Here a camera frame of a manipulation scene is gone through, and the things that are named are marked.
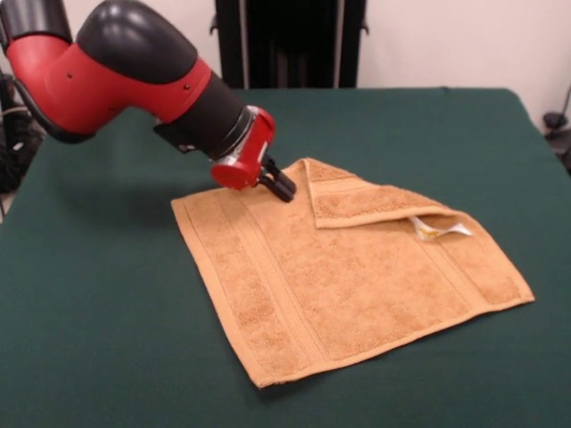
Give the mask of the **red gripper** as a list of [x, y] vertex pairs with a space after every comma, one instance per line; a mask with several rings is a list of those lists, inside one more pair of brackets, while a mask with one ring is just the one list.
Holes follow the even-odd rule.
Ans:
[[228, 154], [211, 165], [214, 180], [230, 189], [242, 190], [259, 182], [282, 202], [291, 202], [297, 191], [292, 181], [271, 157], [266, 158], [266, 172], [261, 174], [262, 161], [275, 135], [275, 121], [262, 108], [247, 106], [249, 123]]

